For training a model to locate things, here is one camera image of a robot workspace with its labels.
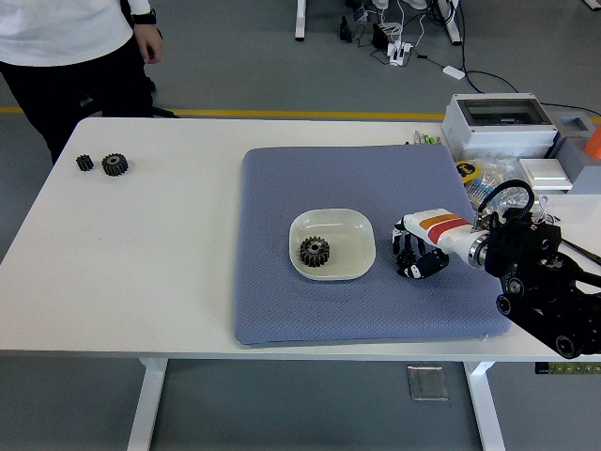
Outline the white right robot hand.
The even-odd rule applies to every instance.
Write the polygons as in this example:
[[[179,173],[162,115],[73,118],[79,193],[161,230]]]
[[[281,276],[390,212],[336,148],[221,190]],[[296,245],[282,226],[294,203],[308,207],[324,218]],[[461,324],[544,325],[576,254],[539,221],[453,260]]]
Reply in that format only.
[[[480,236],[470,222],[446,209],[406,214],[393,227],[397,273],[411,279],[428,278],[449,265],[450,254],[471,264],[472,247]]]

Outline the person's hand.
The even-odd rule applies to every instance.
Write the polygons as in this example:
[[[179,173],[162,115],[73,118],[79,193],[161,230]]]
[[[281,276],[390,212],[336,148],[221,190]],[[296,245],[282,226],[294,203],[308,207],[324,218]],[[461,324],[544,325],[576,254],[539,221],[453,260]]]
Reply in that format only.
[[[162,61],[163,39],[155,24],[136,24],[133,34],[146,64],[157,64]]]

